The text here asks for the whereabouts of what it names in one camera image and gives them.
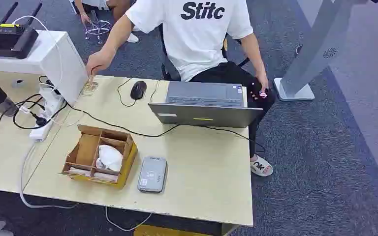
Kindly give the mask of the person's left hand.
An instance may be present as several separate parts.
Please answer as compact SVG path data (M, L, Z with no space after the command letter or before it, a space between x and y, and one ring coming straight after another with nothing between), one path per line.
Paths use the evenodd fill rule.
M259 96L264 98L268 95L269 90L269 81L267 78L267 74L265 70L260 70L256 71L255 77L257 78L261 86L259 90Z

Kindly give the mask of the person's right hand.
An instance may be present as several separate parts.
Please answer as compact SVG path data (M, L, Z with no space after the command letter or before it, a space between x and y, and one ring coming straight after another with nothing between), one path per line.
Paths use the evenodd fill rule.
M100 50L89 56L86 64L87 74L93 77L98 71L108 68L115 56L114 52Z

